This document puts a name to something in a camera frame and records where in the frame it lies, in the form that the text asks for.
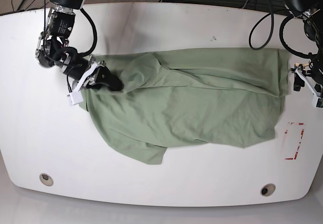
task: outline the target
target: round hole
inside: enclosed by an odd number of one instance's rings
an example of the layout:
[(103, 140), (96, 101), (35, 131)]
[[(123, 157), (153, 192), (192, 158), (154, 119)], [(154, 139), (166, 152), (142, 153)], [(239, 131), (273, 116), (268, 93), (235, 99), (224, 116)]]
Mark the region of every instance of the round hole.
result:
[(267, 194), (268, 193), (268, 189), (267, 188), (263, 188), (262, 190), (261, 190), (261, 194), (262, 195), (265, 195), (265, 194)]
[(52, 180), (52, 178), (47, 174), (41, 174), (39, 176), (39, 179), (46, 186), (52, 186), (54, 184), (54, 181)]
[(41, 175), (44, 180), (49, 180), (48, 175)]
[(275, 191), (275, 189), (276, 189), (276, 186), (274, 184), (268, 184), (262, 187), (260, 194), (265, 197), (271, 196)]

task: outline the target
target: green cloth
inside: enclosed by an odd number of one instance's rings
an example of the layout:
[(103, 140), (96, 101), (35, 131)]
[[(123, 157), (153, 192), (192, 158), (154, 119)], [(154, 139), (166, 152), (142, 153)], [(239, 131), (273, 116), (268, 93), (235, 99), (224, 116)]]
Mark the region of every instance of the green cloth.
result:
[(111, 148), (147, 164), (160, 164), (168, 147), (248, 147), (275, 137), (288, 57), (270, 48), (99, 56), (125, 88), (86, 90), (81, 107)]

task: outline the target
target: metal bracket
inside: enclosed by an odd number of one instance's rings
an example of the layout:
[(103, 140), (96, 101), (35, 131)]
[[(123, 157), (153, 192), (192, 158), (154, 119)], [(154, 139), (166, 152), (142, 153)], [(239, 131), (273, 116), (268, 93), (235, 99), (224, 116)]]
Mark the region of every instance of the metal bracket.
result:
[(69, 93), (67, 95), (70, 105), (76, 105), (76, 104), (79, 104), (79, 103), (82, 103), (83, 102), (83, 96), (82, 96), (82, 93), (81, 93), (81, 88), (84, 85), (84, 82), (86, 81), (86, 79), (88, 77), (90, 77), (91, 74), (94, 73), (94, 70), (97, 67), (101, 67), (101, 65), (99, 65), (96, 62), (93, 62), (93, 64), (91, 65), (91, 67), (87, 71), (85, 71), (85, 73), (82, 75), (82, 77), (79, 80), (79, 82), (76, 85), (76, 87), (72, 90), (71, 93)]
[(301, 68), (296, 68), (295, 73), (305, 82), (305, 84), (309, 87), (310, 91), (313, 93), (314, 97), (312, 100), (312, 105), (314, 107), (323, 108), (323, 98), (321, 98), (320, 93), (318, 93), (311, 82), (302, 74)]

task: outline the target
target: wrinkled fabric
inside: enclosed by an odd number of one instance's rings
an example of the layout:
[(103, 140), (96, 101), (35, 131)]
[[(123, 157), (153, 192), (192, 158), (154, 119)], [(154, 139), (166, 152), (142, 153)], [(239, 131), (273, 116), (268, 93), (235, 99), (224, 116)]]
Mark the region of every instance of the wrinkled fabric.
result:
[(275, 137), (288, 57), (271, 48), (97, 56), (125, 87), (83, 91), (81, 107), (111, 148), (147, 164), (160, 164), (168, 147), (248, 147)]

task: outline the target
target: white table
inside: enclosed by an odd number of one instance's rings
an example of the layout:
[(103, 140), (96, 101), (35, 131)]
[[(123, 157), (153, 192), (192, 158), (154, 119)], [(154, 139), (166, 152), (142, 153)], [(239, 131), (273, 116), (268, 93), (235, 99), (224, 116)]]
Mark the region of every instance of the white table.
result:
[[(95, 54), (248, 47), (249, 32), (263, 16), (248, 10), (162, 3), (84, 9), (98, 30)], [(268, 47), (282, 48), (278, 29), (283, 18), (275, 16)], [(311, 106), (308, 88), (290, 89), (275, 140), (246, 149), (216, 144), (172, 148), (161, 165), (146, 165), (109, 148), (89, 114), (68, 105), (65, 76), (38, 65), (34, 52), (43, 28), (42, 10), (2, 16), (0, 28), (0, 150), (15, 185), (74, 198), (155, 206), (247, 205), (294, 200), (307, 193), (323, 153), (323, 110)], [(255, 46), (267, 39), (269, 29), (270, 20), (258, 27)], [(285, 38), (296, 50), (316, 51), (302, 21), (291, 21)], [(83, 51), (91, 44), (90, 25), (77, 12), (70, 45)], [(304, 60), (291, 57), (291, 66), (297, 62)], [(284, 140), (288, 122), (305, 123), (296, 160), (285, 160), (294, 157), (298, 146), (293, 135)], [(50, 175), (54, 185), (43, 185), (41, 173)], [(261, 188), (269, 183), (275, 184), (275, 193), (261, 196)]]

